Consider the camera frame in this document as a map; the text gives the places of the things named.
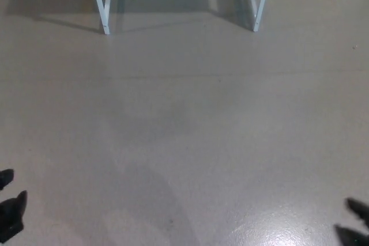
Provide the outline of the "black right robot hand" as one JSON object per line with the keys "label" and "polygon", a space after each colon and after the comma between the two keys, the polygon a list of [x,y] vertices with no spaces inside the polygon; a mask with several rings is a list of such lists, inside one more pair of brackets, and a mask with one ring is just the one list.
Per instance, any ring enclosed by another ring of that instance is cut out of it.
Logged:
{"label": "black right robot hand", "polygon": [[[346,198],[345,205],[347,209],[354,213],[359,220],[368,228],[368,204],[355,198]],[[340,225],[334,225],[334,231],[341,245],[346,246],[367,246],[368,234],[358,232]]]}

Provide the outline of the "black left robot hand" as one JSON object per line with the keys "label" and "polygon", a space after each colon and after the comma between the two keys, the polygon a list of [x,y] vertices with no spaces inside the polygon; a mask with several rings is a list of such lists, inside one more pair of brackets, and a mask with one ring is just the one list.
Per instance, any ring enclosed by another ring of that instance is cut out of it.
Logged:
{"label": "black left robot hand", "polygon": [[23,231],[27,200],[28,193],[24,190],[16,197],[1,202],[1,244]]}

